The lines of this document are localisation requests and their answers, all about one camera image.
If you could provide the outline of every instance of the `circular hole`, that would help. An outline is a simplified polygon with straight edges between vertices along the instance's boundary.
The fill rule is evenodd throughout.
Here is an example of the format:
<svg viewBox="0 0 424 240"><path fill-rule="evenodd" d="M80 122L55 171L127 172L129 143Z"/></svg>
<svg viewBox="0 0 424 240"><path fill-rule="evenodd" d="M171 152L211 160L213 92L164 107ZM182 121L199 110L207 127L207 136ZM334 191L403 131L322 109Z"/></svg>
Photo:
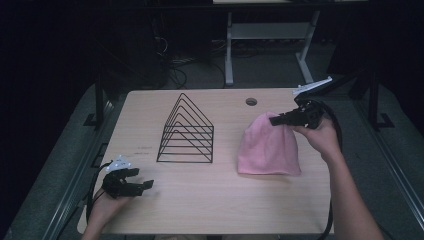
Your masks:
<svg viewBox="0 0 424 240"><path fill-rule="evenodd" d="M258 104L258 101L254 98L248 98L246 99L246 104L249 106L255 106L256 104Z"/></svg>

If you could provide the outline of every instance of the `wooden table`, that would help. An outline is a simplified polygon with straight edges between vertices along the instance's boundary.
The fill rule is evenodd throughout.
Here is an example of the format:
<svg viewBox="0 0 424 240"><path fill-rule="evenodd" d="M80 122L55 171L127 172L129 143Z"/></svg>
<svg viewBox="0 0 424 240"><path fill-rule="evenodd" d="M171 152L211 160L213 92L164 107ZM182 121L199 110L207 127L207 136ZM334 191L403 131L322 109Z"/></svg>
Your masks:
<svg viewBox="0 0 424 240"><path fill-rule="evenodd" d="M266 111L297 107L292 89L134 91L128 94L103 163L122 154L140 168L128 182L154 179L105 228L121 234L321 233L330 201L328 169L296 134L300 176L242 175L237 151L244 130ZM213 163L156 162L162 131L180 93L214 125ZM255 98L256 106L246 104ZM105 176L98 178L96 189ZM78 230L86 226L82 214Z"/></svg>

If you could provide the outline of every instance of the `black wire rack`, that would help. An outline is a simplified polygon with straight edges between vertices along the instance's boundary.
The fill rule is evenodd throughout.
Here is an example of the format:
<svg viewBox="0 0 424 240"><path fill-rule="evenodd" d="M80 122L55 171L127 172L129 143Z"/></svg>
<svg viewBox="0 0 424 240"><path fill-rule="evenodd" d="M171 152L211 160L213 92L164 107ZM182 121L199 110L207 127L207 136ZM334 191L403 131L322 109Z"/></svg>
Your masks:
<svg viewBox="0 0 424 240"><path fill-rule="evenodd" d="M163 128L157 162L212 163L213 135L211 121L181 93Z"/></svg>

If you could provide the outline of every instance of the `pink towel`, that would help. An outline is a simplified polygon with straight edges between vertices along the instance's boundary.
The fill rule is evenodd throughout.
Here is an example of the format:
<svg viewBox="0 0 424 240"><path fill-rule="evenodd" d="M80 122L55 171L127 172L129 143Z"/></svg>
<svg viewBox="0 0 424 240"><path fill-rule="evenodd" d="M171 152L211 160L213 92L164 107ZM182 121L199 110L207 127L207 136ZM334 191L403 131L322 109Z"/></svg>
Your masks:
<svg viewBox="0 0 424 240"><path fill-rule="evenodd" d="M267 112L245 130L238 152L238 172L300 175L297 142L287 125L272 126Z"/></svg>

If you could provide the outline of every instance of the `human arm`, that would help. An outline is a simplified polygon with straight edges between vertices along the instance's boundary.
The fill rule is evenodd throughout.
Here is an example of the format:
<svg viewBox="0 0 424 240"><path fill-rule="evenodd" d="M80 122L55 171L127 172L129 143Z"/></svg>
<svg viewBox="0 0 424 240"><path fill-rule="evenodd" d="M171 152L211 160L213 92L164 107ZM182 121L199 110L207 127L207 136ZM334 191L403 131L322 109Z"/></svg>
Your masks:
<svg viewBox="0 0 424 240"><path fill-rule="evenodd" d="M366 207L347 167L332 121L322 119L317 129L291 127L304 135L321 153L330 173L334 233L338 239L383 239L380 229Z"/></svg>
<svg viewBox="0 0 424 240"><path fill-rule="evenodd" d="M82 235L82 240L95 240L100 238L103 227L124 207L133 197L112 198L103 189L97 191L95 202L91 210L87 227Z"/></svg>

